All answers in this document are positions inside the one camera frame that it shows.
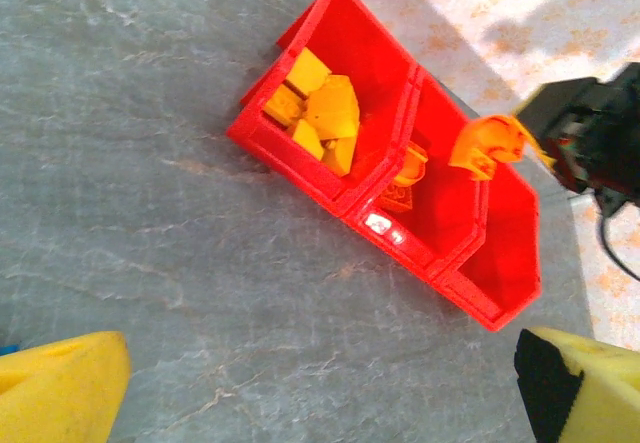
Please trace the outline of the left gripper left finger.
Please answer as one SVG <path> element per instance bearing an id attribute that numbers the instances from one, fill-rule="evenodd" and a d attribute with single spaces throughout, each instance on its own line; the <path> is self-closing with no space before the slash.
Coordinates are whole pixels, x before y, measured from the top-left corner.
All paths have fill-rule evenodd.
<path id="1" fill-rule="evenodd" d="M 105 442 L 131 375 L 126 338 L 95 332 L 1 357 L 3 442 Z"/>

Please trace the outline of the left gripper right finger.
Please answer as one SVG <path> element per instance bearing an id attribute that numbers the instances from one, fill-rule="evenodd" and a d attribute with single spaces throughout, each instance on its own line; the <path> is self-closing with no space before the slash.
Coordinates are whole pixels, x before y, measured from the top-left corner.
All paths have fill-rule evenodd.
<path id="1" fill-rule="evenodd" d="M 517 383 L 538 442 L 637 442 L 639 353 L 547 328 L 520 332 Z"/>

